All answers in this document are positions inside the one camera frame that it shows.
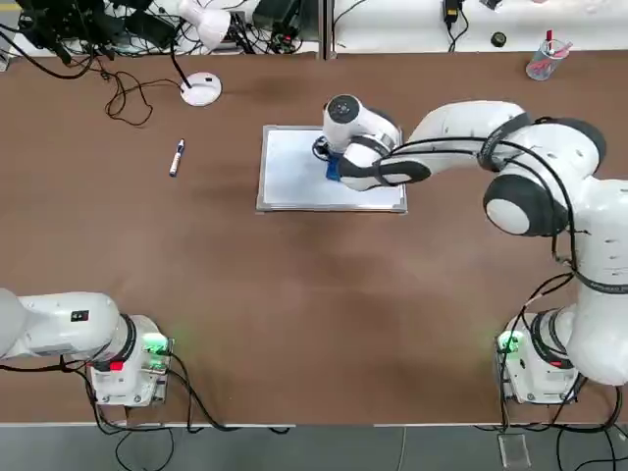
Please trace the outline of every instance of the white lamp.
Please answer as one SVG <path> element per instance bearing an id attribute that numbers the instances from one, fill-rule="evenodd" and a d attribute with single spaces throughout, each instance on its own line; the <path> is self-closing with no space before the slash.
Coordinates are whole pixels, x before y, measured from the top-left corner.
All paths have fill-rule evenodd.
<path id="1" fill-rule="evenodd" d="M 178 13 L 182 19 L 196 28 L 199 39 L 210 52 L 216 49 L 227 35 L 232 21 L 231 13 L 203 8 L 195 0 L 181 0 Z M 223 91 L 218 77 L 207 72 L 197 72 L 186 77 L 175 59 L 174 41 L 171 56 L 175 68 L 183 79 L 181 97 L 185 103 L 192 106 L 206 106 L 218 99 Z"/>

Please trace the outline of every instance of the table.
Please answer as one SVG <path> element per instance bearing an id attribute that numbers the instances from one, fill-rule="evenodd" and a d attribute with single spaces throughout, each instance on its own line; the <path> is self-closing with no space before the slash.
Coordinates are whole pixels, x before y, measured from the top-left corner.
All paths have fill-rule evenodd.
<path id="1" fill-rule="evenodd" d="M 601 175 L 624 177 L 628 55 L 574 53 L 548 82 L 526 78 L 527 58 L 184 57 L 185 71 L 218 74 L 224 94 L 196 109 L 173 87 L 148 88 L 155 112 L 140 130 L 103 113 L 113 84 L 98 74 L 56 80 L 14 64 L 0 76 L 0 286 L 104 291 L 150 316 L 224 422 L 496 422 L 494 337 L 559 268 L 548 240 L 487 221 L 492 175 L 454 170 L 414 185 L 405 216 L 257 214 L 255 196 L 262 126 L 319 125 L 325 101 L 344 92 L 405 132 L 444 103 L 480 98 L 589 120 L 608 142 Z M 114 66 L 177 79 L 168 58 Z M 131 96 L 127 116 L 143 111 Z M 78 377 L 6 374 L 0 397 L 11 404 L 0 422 L 93 421 Z M 167 405 L 132 417 L 182 422 L 185 400 L 173 383 Z M 591 386 L 561 417 L 600 422 L 612 401 L 612 389 Z M 513 421 L 551 415 L 511 407 Z"/>

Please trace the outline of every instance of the pen holder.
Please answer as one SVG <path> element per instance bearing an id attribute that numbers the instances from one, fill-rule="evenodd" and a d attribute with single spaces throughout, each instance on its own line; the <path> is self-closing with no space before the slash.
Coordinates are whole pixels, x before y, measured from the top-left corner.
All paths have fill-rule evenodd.
<path id="1" fill-rule="evenodd" d="M 570 44 L 557 39 L 543 41 L 526 66 L 526 74 L 530 79 L 547 80 L 558 64 L 569 55 Z"/>

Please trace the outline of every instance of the power adapter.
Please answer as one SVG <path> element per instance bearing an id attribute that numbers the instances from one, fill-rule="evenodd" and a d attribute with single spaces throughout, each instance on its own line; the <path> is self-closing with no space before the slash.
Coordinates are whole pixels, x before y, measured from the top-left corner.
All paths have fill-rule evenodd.
<path id="1" fill-rule="evenodd" d="M 451 29 L 451 25 L 458 21 L 459 8 L 459 0 L 443 0 L 443 21 L 447 29 Z"/>

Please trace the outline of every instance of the floor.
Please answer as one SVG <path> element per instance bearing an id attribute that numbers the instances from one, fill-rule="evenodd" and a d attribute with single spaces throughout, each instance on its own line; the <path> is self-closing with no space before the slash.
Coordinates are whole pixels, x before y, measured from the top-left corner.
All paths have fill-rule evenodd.
<path id="1" fill-rule="evenodd" d="M 449 471 L 502 469 L 497 435 L 470 427 L 408 428 L 401 469 Z M 532 469 L 554 471 L 555 431 L 529 433 Z M 617 456 L 628 455 L 628 443 L 612 432 Z M 165 471 L 395 471 L 402 429 L 373 427 L 299 427 L 285 436 L 263 429 L 228 434 L 213 430 L 190 436 L 175 430 L 176 450 Z M 91 427 L 0 428 L 0 469 L 7 471 L 112 471 L 118 438 L 104 437 Z M 155 471 L 169 452 L 166 432 L 135 434 L 120 455 L 131 471 Z M 602 434 L 565 434 L 561 441 L 565 471 L 588 459 L 609 458 Z M 586 471 L 609 471 L 595 463 Z M 617 469 L 628 469 L 619 463 Z"/>

